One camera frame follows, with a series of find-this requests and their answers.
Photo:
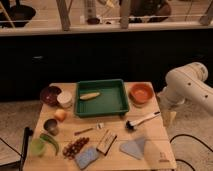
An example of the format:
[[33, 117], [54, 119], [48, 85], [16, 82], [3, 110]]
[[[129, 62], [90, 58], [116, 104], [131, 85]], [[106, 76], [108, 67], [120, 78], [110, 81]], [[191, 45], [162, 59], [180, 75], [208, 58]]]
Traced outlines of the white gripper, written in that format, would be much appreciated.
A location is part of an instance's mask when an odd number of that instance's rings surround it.
[[166, 128], [170, 127], [176, 117], [177, 112], [168, 107], [163, 102], [159, 102], [163, 124]]

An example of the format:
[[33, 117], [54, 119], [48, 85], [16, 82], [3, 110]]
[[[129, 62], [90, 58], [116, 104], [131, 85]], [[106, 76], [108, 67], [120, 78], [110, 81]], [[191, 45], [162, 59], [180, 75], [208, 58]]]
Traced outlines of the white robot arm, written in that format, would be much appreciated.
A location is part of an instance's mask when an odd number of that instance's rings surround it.
[[157, 94], [161, 106], [163, 124], [169, 127], [177, 112], [175, 107], [190, 100], [213, 115], [213, 88], [205, 84], [207, 67], [200, 62], [192, 62], [170, 70], [166, 76], [166, 86]]

